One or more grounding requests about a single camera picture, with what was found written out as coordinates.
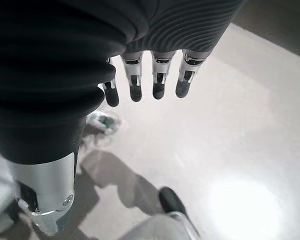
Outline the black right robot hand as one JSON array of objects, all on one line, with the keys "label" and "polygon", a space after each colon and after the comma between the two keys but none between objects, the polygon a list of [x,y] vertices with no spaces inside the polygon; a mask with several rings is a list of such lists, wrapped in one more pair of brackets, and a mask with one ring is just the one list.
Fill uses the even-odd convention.
[{"label": "black right robot hand", "polygon": [[242,0],[0,0],[0,154],[15,199],[47,236],[62,232],[75,191],[87,115],[119,103],[121,56],[130,96],[142,97],[144,51],[151,51],[153,96],[164,95],[182,50],[175,93],[184,98]]}]

